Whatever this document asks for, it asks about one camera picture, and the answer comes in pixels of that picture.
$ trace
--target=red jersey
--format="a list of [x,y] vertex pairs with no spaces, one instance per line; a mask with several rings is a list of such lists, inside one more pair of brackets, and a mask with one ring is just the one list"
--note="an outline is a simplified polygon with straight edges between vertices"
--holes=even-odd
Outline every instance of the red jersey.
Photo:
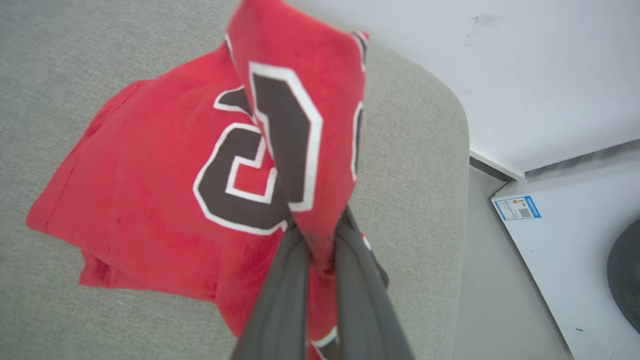
[[79,283],[215,303],[236,335],[293,217],[308,337],[335,337],[332,235],[355,186],[367,36],[245,0],[214,52],[107,102],[27,225],[83,250]]

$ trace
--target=jersey stitching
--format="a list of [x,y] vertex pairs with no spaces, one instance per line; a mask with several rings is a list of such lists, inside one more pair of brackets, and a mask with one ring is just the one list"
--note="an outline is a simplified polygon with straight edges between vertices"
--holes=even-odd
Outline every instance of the jersey stitching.
[[135,87],[135,88],[133,88],[133,89],[131,89],[131,92],[129,93],[129,95],[127,95],[127,97],[126,97],[126,98],[125,98],[125,99],[120,103],[120,105],[118,105],[118,107],[116,108],[116,110],[117,110],[117,109],[120,109],[120,107],[121,107],[122,105],[124,105],[124,103],[125,103],[125,102],[127,102],[127,101],[129,100],[129,98],[130,98],[130,97],[132,97],[132,96],[133,96],[133,94],[135,94],[135,93],[136,93],[136,91],[138,91],[138,89],[140,88],[140,86],[141,86],[141,85],[142,85],[142,84],[136,84],[136,87]]
[[49,232],[49,221],[51,221],[51,217],[53,216],[53,213],[56,212],[56,209],[58,208],[58,204],[60,203],[60,200],[62,199],[62,196],[65,194],[65,190],[67,189],[67,185],[69,184],[69,180],[71,179],[71,175],[73,175],[74,170],[76,169],[76,163],[78,162],[78,158],[79,157],[80,157],[80,152],[78,152],[76,154],[76,159],[74,160],[74,164],[71,166],[71,171],[69,172],[69,175],[67,176],[67,180],[65,181],[65,184],[62,186],[62,190],[60,191],[60,195],[58,196],[58,200],[56,201],[56,204],[53,206],[53,209],[51,209],[51,213],[49,214],[49,217],[47,217],[47,223],[44,225],[45,233]]

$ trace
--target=blue label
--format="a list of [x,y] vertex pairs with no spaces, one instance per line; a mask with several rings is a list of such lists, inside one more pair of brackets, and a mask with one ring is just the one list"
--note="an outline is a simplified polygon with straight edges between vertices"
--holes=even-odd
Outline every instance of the blue label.
[[504,221],[541,218],[531,196],[497,200],[494,203]]

